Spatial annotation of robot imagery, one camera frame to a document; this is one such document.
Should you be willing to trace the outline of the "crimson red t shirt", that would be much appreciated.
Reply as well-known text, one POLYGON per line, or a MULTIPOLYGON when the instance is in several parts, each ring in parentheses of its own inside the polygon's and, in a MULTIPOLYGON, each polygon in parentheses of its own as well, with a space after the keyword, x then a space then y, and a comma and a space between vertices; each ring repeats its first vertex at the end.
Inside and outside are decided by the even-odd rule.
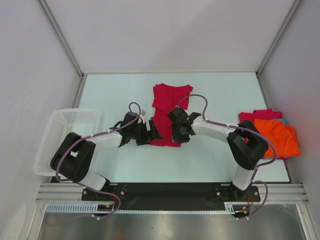
POLYGON ((150 145, 176 148, 181 146, 180 143, 174 143, 172 140, 172 122, 168 118, 168 114, 192 91, 193 87, 191 85, 170 86, 161 83, 153 87, 154 100, 152 107, 155 108, 155 113, 151 119, 162 139, 152 140, 150 145))

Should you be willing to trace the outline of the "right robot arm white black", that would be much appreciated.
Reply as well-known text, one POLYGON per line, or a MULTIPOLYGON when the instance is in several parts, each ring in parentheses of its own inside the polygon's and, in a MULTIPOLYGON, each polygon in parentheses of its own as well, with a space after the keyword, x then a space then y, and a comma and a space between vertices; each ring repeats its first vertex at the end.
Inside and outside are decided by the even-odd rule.
POLYGON ((239 125, 231 126, 228 123, 210 121, 198 112, 188 114, 180 107, 175 107, 167 116, 171 121, 174 143, 187 143, 191 136, 199 135, 228 144, 237 163, 235 176, 230 184, 230 194, 237 201, 247 197, 258 163, 269 149, 267 140, 253 123, 245 120, 239 125))

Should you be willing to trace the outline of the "white perforated plastic basket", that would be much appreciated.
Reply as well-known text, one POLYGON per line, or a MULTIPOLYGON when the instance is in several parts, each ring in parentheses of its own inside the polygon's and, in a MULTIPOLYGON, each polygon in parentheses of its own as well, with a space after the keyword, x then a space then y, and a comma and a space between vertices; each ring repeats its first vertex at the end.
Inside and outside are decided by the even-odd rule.
POLYGON ((96 134, 102 130, 101 111, 92 108, 65 108, 54 111, 46 125, 33 172, 38 176, 53 177, 50 163, 63 140, 69 133, 80 136, 96 134))

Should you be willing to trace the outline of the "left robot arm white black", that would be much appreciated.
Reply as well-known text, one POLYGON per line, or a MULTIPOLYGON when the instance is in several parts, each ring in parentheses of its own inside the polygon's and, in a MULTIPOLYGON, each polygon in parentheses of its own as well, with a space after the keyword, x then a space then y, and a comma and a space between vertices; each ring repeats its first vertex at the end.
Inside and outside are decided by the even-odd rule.
POLYGON ((59 182, 71 181, 93 190, 100 200, 110 196, 110 181, 91 169, 92 160, 99 152, 119 148, 134 140, 137 146, 162 140, 152 119, 145 121, 141 114, 127 112, 123 120, 105 132, 81 136, 67 134, 54 154, 50 167, 59 182))

